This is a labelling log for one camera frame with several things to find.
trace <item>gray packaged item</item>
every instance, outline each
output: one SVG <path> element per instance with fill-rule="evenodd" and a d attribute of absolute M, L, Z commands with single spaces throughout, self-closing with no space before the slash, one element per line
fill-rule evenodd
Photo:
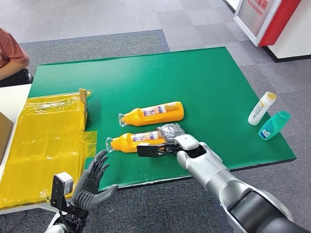
<path fill-rule="evenodd" d="M 166 124 L 158 127 L 156 130 L 160 136 L 164 138 L 165 142 L 169 144 L 174 143 L 173 138 L 186 133 L 177 123 Z"/>

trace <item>black pants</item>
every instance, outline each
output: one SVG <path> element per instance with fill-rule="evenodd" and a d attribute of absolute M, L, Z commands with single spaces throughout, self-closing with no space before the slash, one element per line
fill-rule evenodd
<path fill-rule="evenodd" d="M 0 87 L 17 86 L 29 83 L 28 69 L 23 68 L 16 74 L 0 81 Z"/>

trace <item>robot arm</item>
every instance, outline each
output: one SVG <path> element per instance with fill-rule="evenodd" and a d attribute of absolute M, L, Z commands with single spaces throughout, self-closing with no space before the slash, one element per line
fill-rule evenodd
<path fill-rule="evenodd" d="M 173 131 L 176 131 L 176 126 L 179 127 L 177 124 L 173 126 Z M 138 145 L 138 155 L 175 154 L 181 167 L 216 198 L 236 233 L 309 233 L 294 223 L 291 214 L 276 197 L 235 177 L 207 144 L 189 134 L 168 130 L 165 135 L 165 130 L 161 128 L 158 130 L 167 143 Z"/>

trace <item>yellow plastic bottle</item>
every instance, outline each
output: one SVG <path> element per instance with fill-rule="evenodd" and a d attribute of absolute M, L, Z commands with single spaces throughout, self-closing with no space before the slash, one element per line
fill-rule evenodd
<path fill-rule="evenodd" d="M 120 137 L 107 138 L 106 140 L 106 149 L 108 152 L 114 150 L 120 150 L 122 152 L 137 152 L 136 148 L 140 143 L 149 144 L 162 144 L 165 141 L 158 134 L 158 131 L 146 132 L 146 133 L 125 133 Z"/>
<path fill-rule="evenodd" d="M 135 108 L 129 113 L 119 114 L 121 127 L 125 125 L 149 125 L 169 121 L 177 121 L 183 118 L 183 107 L 181 102 L 171 102 L 147 108 Z"/>

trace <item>bottle label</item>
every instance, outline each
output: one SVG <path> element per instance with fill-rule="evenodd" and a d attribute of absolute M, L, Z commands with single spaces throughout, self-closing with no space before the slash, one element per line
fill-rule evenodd
<path fill-rule="evenodd" d="M 263 138 L 269 137 L 272 133 L 273 133 L 273 124 L 272 120 L 267 122 L 266 125 L 264 125 L 264 129 L 260 131 L 260 135 Z"/>
<path fill-rule="evenodd" d="M 167 113 L 178 110 L 179 107 L 176 102 L 172 103 L 167 103 L 167 104 L 160 104 L 157 106 L 148 107 L 148 108 L 143 108 L 142 111 L 144 116 L 152 116 L 156 114 L 160 113 Z"/>
<path fill-rule="evenodd" d="M 156 140 L 159 138 L 158 131 L 137 133 L 131 136 L 134 142 L 143 142 L 146 140 Z"/>
<path fill-rule="evenodd" d="M 256 107 L 251 112 L 251 118 L 255 118 L 257 115 L 258 115 L 263 108 L 264 107 L 264 104 L 260 100 L 256 105 Z"/>

